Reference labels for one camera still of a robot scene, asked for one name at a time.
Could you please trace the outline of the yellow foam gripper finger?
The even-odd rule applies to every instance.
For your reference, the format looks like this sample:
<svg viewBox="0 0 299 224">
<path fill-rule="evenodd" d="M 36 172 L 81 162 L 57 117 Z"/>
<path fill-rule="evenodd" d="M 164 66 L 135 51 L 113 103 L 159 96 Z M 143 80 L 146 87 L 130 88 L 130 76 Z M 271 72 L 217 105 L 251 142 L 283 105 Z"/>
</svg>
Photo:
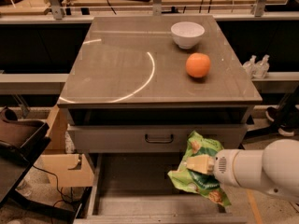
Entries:
<svg viewBox="0 0 299 224">
<path fill-rule="evenodd" d="M 189 170 L 204 175 L 212 175 L 214 170 L 214 159 L 207 154 L 189 157 L 186 160 Z"/>
</svg>

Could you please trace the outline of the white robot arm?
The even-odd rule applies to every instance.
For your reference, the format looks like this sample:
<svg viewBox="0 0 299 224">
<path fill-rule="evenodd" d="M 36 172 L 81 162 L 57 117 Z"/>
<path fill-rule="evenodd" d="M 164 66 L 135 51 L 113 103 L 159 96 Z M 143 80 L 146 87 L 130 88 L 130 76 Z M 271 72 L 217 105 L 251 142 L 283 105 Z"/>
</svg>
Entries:
<svg viewBox="0 0 299 224">
<path fill-rule="evenodd" d="M 280 139 L 265 149 L 223 149 L 189 157 L 189 170 L 214 175 L 224 185 L 254 189 L 274 198 L 299 203 L 299 142 Z"/>
</svg>

